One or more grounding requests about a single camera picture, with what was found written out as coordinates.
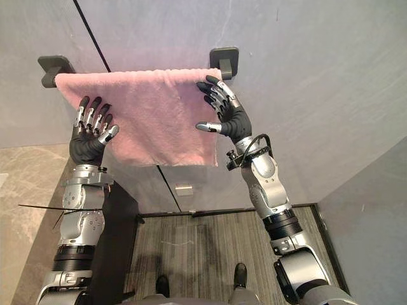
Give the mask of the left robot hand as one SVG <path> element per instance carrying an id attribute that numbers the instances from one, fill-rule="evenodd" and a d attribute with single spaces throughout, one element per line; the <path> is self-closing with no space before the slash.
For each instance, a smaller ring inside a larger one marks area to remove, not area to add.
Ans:
<path id="1" fill-rule="evenodd" d="M 69 154 L 76 165 L 101 166 L 107 144 L 120 130 L 118 125 L 111 123 L 110 108 L 101 97 L 81 99 L 69 143 Z"/>

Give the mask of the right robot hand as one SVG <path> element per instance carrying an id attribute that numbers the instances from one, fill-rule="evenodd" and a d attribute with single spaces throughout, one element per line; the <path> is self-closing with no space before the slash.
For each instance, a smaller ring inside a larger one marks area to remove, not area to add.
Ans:
<path id="1" fill-rule="evenodd" d="M 206 82 L 197 82 L 198 89 L 204 94 L 203 99 L 215 111 L 219 123 L 198 122 L 195 127 L 204 132 L 219 133 L 237 142 L 252 135 L 251 121 L 229 86 L 214 76 L 207 75 Z"/>

